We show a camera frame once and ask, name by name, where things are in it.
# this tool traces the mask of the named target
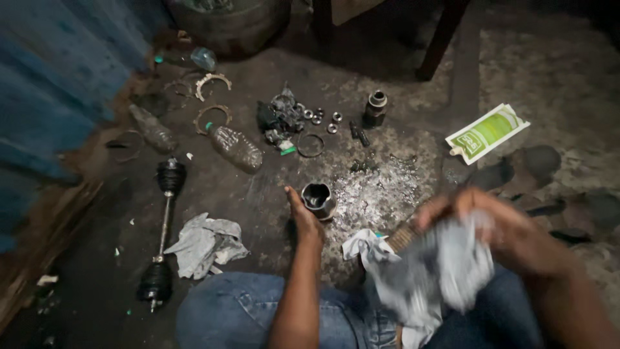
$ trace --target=blue jeans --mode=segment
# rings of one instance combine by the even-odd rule
[[[182,349],[261,348],[267,342],[283,278],[223,273],[190,290],[177,313]],[[362,294],[323,289],[319,302],[319,347],[395,348],[396,323],[374,310]],[[521,280],[496,266],[476,306],[462,315],[448,311],[425,349],[540,348],[543,340]]]

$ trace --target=hand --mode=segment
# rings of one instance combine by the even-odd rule
[[[538,224],[511,205],[477,188],[467,188],[452,200],[438,197],[422,206],[414,224],[428,229],[437,218],[463,218],[474,209],[486,211],[495,221],[493,229],[476,232],[489,245],[496,260],[516,273],[545,277],[565,276],[577,270],[577,257],[543,231]]]
[[[318,244],[323,248],[325,241],[325,229],[319,220],[310,212],[299,198],[299,195],[292,187],[284,187],[288,203],[291,205],[291,216],[297,226],[298,245]]]

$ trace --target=person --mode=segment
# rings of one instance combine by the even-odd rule
[[[298,243],[288,279],[250,273],[211,276],[190,290],[177,314],[182,349],[397,348],[398,326],[363,294],[320,289],[324,229],[291,187],[285,191]],[[431,200],[415,224],[429,228],[445,215],[488,212],[487,243],[495,276],[473,310],[445,314],[424,346],[436,348],[620,348],[584,266],[529,217],[479,189]]]

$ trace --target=rag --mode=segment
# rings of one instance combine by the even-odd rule
[[[177,255],[180,278],[202,279],[213,262],[224,265],[249,253],[241,243],[239,224],[208,216],[205,212],[190,219],[179,232],[179,241],[164,251]]]
[[[442,323],[442,307],[462,313],[474,307],[476,294],[494,273],[490,250],[476,240],[476,228],[492,224],[481,211],[463,223],[447,219],[398,254],[370,229],[342,244],[344,259],[360,255],[370,275],[365,286],[371,303],[392,310],[403,324],[403,348],[429,341]]]

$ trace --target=blue wall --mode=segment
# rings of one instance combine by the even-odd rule
[[[0,250],[171,20],[161,0],[10,0],[0,11]]]

